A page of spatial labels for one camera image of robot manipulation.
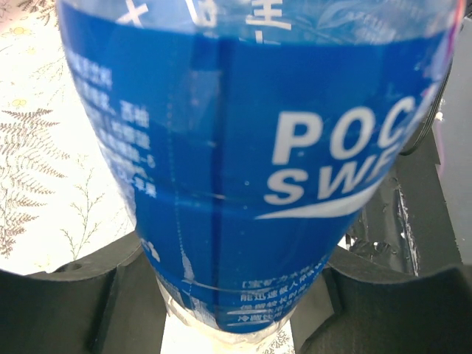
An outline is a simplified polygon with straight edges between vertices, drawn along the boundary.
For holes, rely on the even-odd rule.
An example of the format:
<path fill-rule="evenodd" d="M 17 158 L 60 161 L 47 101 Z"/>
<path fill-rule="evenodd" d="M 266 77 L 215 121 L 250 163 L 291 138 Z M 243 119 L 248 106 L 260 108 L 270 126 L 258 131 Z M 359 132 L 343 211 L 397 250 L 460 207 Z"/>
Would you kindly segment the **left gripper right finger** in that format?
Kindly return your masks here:
<path fill-rule="evenodd" d="M 291 331 L 296 353 L 470 353 L 471 267 L 414 277 L 333 254 Z"/>

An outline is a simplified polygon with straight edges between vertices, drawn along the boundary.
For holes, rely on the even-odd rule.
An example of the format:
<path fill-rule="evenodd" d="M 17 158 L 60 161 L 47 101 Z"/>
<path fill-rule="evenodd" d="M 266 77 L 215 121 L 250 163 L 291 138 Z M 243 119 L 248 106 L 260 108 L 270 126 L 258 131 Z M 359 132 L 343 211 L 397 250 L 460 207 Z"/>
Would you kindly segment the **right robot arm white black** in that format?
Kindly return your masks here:
<path fill-rule="evenodd" d="M 471 17 L 462 22 L 454 61 L 432 127 L 398 159 L 416 273 L 471 264 Z"/>

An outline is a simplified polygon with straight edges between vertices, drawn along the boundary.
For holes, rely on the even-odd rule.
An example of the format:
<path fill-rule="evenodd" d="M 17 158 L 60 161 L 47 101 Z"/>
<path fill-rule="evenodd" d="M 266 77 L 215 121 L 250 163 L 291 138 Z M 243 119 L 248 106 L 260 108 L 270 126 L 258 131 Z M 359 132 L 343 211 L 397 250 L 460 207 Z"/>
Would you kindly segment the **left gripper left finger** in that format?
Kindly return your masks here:
<path fill-rule="evenodd" d="M 137 239 L 52 273 L 1 272 L 2 353 L 160 353 L 165 318 Z"/>

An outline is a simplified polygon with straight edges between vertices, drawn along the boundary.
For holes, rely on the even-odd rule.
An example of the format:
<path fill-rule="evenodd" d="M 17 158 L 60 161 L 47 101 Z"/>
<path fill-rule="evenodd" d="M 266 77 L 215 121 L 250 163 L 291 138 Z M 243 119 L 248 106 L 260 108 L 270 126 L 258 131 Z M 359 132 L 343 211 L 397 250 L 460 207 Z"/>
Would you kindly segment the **blue label water bottle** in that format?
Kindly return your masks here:
<path fill-rule="evenodd" d="M 167 310 L 222 353 L 291 317 L 435 98 L 465 1 L 58 1 Z"/>

